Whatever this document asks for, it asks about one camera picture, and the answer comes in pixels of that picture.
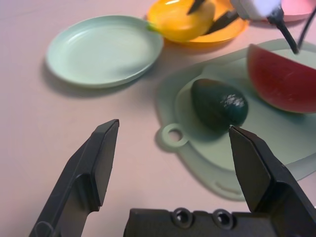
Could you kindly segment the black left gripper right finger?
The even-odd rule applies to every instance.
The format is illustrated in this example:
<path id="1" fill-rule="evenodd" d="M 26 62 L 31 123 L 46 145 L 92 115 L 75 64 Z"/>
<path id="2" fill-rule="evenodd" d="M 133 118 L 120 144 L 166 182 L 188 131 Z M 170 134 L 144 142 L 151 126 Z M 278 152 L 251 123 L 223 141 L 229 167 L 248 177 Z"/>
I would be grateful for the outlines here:
<path id="1" fill-rule="evenodd" d="M 237 179 L 252 212 L 315 216 L 316 210 L 291 172 L 256 134 L 229 129 Z"/>

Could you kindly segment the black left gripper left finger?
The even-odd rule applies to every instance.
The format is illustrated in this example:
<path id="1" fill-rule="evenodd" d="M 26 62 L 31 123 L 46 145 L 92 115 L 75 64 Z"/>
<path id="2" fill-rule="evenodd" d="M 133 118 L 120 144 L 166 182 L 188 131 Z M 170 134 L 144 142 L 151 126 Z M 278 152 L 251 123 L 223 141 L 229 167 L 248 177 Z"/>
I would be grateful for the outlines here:
<path id="1" fill-rule="evenodd" d="M 70 157 L 30 236 L 80 237 L 87 217 L 104 203 L 112 167 L 119 120 L 96 127 Z"/>

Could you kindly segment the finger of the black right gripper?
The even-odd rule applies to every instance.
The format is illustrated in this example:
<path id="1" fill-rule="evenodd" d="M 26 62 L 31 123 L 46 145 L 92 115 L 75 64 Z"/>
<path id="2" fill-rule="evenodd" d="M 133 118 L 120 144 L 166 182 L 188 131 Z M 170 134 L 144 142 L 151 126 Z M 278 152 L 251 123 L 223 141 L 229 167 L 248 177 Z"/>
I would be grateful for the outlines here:
<path id="1" fill-rule="evenodd" d="M 192 14 L 196 12 L 205 2 L 205 0 L 194 0 L 187 14 Z"/>
<path id="2" fill-rule="evenodd" d="M 217 20 L 214 21 L 212 26 L 206 31 L 205 35 L 211 34 L 213 32 L 219 31 L 227 27 L 238 18 L 239 18 L 239 14 L 237 13 L 236 10 L 227 11 L 222 16 L 220 16 Z"/>

